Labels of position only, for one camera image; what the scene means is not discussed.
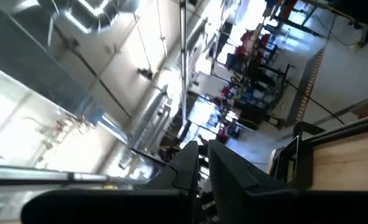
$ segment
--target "pipe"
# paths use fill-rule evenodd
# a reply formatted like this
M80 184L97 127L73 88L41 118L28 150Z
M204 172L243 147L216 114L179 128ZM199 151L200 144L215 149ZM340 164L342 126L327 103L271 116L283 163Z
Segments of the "pipe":
M181 79L182 79L182 93L181 93L181 112L182 123L186 121L186 72L187 72L187 52L186 52L186 8L187 0L180 0L179 2L179 25L181 28Z
M148 151L152 150L152 146L153 146L156 138L160 134L161 129L163 128L163 126L166 124L166 121L169 119L170 111L171 111L170 107L168 107L168 106L164 107L163 113L160 115L161 119L159 119L159 122L157 123L155 130L151 133L150 136L148 136L147 139L145 139L144 148L148 149Z
M133 13L134 16L134 21L135 24L138 24L138 18L137 15L135 13ZM146 56L146 61L148 62L148 66L149 66L149 71L152 72L152 65L151 65L151 61L149 60L149 55L146 52L146 47L145 47L145 43L144 43L144 39L142 38L142 33L141 33L141 29L139 28L139 26L136 26L136 28L138 29L138 34L139 34L139 38L141 39L141 44L142 44L142 48L144 49L144 53Z
M103 0L93 8L86 0L27 0L29 6L40 5L52 17L66 17L82 32L99 34L107 31L115 23L119 12L135 12L141 0Z
M207 15L209 15L209 13L212 13L209 12L208 9L211 4L214 4L212 0L203 0L200 6L198 6L195 12L193 12L193 16L188 20L186 35L187 49L191 50L189 44L196 43L194 40L197 40L199 38L199 35L201 34L201 32L199 31L202 30L202 27L205 27L205 24L207 23ZM177 42L174 43L173 48L168 53L169 57L163 62L163 69L176 69L181 51L180 43L180 40L177 40Z
M52 41L52 32L54 31L54 20L50 19L49 20L49 27L48 27L48 37L47 37L47 46L50 47L51 46L51 41Z
M141 117L137 125L134 126L133 131L130 133L133 137L133 140L131 142L131 146L133 148L137 148L138 145L141 143L140 137L143 135L144 130L147 129L147 127L150 124L150 121L156 114L156 111L159 109L159 106L164 103L164 100L166 98L166 89L167 86L163 87L162 92L156 95L152 103L150 103L149 108L146 110L144 115Z
M112 121L110 121L107 117L102 116L101 120L99 120L98 124L105 128L109 133L111 133L114 137L118 138L122 143L128 144L130 141L129 136L126 135L120 128L118 128Z
M157 7L157 9L158 9L158 16L159 16L160 40L162 41L162 44L163 44L163 53L164 53L164 58L167 58L166 37L165 37L165 36L163 36L163 33L162 33L162 26L161 26L161 16L160 16L159 0L156 0L156 7Z
M170 118L169 115L170 115L170 112L168 112L167 116L163 119L160 126L158 127L158 130L155 131L155 133L157 134L155 135L153 140L150 142L150 146L147 146L148 151L150 153L156 152L156 146L160 145L160 142L165 134L164 128L169 125L169 124L167 125L167 122L172 121L172 118Z
M90 73L98 80L100 85L105 89L105 91L109 94L109 96L112 98L112 100L123 110L123 112L130 118L131 114L126 110L126 108L120 103L120 101L117 99L117 97L111 92L111 90L107 87L105 82L102 81L100 75L97 74L97 72L91 67L91 65L87 62L87 60L84 58L84 56L71 44L71 41L68 37L57 27L54 25L54 31L58 34L58 36L62 39L62 42L64 45L69 49L81 62L83 62L84 66L90 71Z

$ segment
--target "workbench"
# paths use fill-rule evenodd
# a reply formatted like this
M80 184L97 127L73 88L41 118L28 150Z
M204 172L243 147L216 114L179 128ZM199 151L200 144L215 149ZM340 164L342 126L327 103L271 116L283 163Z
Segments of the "workbench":
M311 173L304 175L300 165L290 165L287 172L293 171L294 175L286 183L298 181L296 174L301 174L312 177L306 189L368 191L368 118L305 139L299 145L300 151L312 153L308 156L312 158L308 163ZM271 175L276 173L272 167L280 166L276 165L280 154L279 149L271 154L267 170Z

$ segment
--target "desk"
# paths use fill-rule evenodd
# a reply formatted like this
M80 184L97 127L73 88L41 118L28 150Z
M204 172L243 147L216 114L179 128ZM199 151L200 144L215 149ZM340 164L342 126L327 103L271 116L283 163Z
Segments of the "desk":
M354 125L349 124L348 128L343 126L338 131L331 131L331 133L343 133L344 131L350 133L356 128L361 131L366 130L364 124L362 121ZM333 139L331 133L327 139ZM310 150L307 146L312 145L315 147L312 148L313 183L311 190L368 190L368 131L350 133L343 138L336 137L334 140L320 141L315 144L306 139L299 150ZM277 158L278 151L275 150L271 154L268 164L269 173L271 173L271 167Z

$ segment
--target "metal rail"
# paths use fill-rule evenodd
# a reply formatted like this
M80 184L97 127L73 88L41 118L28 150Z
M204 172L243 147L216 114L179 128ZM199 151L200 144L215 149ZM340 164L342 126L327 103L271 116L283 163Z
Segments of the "metal rail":
M186 52L186 10L187 0L179 1L179 25L181 28L181 78L182 78L182 123L186 121L186 72L187 72L187 52Z
M303 142L311 147L314 147L330 141L344 139L366 132L368 132L368 117L354 123L343 125L339 128L317 134L313 137L303 140Z
M141 185L147 180L110 177L83 172L61 172L57 170L28 167L0 166L0 186L19 185Z

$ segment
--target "red object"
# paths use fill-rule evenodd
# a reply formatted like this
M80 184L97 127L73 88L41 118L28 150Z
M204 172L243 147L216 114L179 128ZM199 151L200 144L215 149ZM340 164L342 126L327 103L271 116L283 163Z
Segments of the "red object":
M223 89L221 90L221 96L227 96L229 93L229 89L228 87L223 87Z
M252 30L246 30L246 32L240 38L240 41L242 41L243 43L246 43L252 34L253 34Z
M260 44L261 44L263 47L267 46L267 43L268 43L268 41L270 40L270 37L271 37L271 35L270 35L270 34L265 34L265 35L263 35L263 37L261 38Z
M285 20L289 19L290 13L295 8L295 5L297 3L297 0L289 0L288 5L285 7L285 10L283 11L282 18Z
M264 56L263 53L258 52L257 55L256 55L255 61L258 62L258 63L261 63L261 60L263 59L263 56Z
M222 144L227 143L229 137L225 134L225 130L228 126L224 126L223 128L220 128L220 131L217 134L217 137L215 138L217 141L221 142Z
M241 45L241 46L239 46L235 49L235 55L236 56L241 56L241 55L244 55L245 53L246 53L246 47L243 46L243 45Z

